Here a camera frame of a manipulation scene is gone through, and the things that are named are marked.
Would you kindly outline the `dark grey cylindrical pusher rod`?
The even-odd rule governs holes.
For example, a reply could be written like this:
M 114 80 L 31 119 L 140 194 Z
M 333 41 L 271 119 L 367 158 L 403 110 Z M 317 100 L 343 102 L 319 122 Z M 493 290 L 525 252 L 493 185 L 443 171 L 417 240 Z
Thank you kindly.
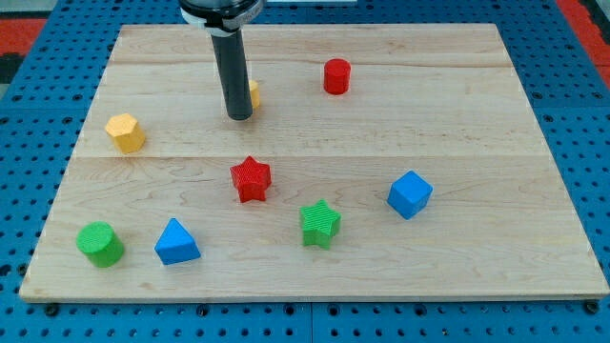
M 247 120 L 254 110 L 241 30 L 212 36 L 212 42 L 227 114 L 235 121 Z

